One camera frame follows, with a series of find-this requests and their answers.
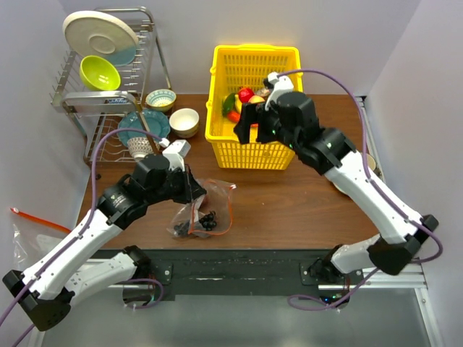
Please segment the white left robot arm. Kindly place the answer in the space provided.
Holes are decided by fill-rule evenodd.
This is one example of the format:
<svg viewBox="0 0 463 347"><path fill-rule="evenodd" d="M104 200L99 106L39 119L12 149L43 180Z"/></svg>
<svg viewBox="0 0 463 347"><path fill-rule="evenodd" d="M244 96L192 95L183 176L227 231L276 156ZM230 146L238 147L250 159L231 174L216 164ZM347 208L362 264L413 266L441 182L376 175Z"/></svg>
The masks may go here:
<svg viewBox="0 0 463 347"><path fill-rule="evenodd" d="M205 194L188 167L175 166L162 155L147 155L133 173L94 199L82 222L45 257L26 270L10 270L2 281L33 327L47 331L79 301L105 287L148 280L151 261L136 246L81 270L101 246L145 216L149 206L167 200L188 204Z"/></svg>

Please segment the orange carrot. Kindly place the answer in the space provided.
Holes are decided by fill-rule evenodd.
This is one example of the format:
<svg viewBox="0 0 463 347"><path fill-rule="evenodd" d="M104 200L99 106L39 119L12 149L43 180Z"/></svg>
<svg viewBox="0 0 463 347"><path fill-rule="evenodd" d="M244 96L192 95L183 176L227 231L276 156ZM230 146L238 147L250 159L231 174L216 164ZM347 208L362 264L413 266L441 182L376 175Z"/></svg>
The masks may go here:
<svg viewBox="0 0 463 347"><path fill-rule="evenodd" d="M228 120L230 120L231 122L235 123L235 124L238 124L239 123L239 120L241 118L241 114L240 113L237 113L235 110L231 111L228 113L228 115L226 116ZM250 113L246 113L245 114L245 121L247 121L248 123L250 123L250 126L252 128L257 128L258 127L258 122L257 122L257 118L254 117L253 115L251 115Z"/></svg>

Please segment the black grape bunch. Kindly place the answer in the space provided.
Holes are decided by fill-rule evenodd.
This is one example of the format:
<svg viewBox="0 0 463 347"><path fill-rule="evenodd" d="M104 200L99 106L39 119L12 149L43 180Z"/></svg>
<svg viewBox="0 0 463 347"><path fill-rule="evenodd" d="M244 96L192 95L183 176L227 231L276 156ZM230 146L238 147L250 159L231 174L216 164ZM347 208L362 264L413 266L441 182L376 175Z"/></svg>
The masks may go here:
<svg viewBox="0 0 463 347"><path fill-rule="evenodd" d="M174 225L174 235L177 237L197 236L207 238L216 226L216 213L210 211L193 224L189 220L186 220Z"/></svg>

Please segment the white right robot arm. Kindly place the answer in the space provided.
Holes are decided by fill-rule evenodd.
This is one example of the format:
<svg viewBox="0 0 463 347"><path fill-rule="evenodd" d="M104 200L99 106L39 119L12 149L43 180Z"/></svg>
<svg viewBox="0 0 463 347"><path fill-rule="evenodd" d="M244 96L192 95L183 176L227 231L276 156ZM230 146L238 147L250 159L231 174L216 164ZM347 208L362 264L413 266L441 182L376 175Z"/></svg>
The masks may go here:
<svg viewBox="0 0 463 347"><path fill-rule="evenodd" d="M370 266L398 275L437 228L436 218L407 207L364 165L361 153L339 129L320 126L315 104L306 94L285 93L268 106L244 104L234 128L241 144L249 143L252 125L258 129L257 142L279 142L293 150L301 162L347 194L379 231L331 250L315 268L327 282L340 283L348 273Z"/></svg>

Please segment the clear zip bag orange zipper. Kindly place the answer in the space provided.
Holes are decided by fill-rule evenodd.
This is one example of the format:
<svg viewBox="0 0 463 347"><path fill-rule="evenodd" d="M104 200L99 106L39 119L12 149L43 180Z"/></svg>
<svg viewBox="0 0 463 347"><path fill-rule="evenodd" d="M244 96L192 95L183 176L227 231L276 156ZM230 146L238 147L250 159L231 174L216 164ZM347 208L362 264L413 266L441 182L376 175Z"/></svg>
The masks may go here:
<svg viewBox="0 0 463 347"><path fill-rule="evenodd" d="M209 233L209 237L226 234L233 224L232 196L237 188L235 183L215 179L200 179L200 185L207 191L203 197L181 206L172 218L166 230L175 238L174 225L189 220L191 224L210 211L216 213L217 226Z"/></svg>

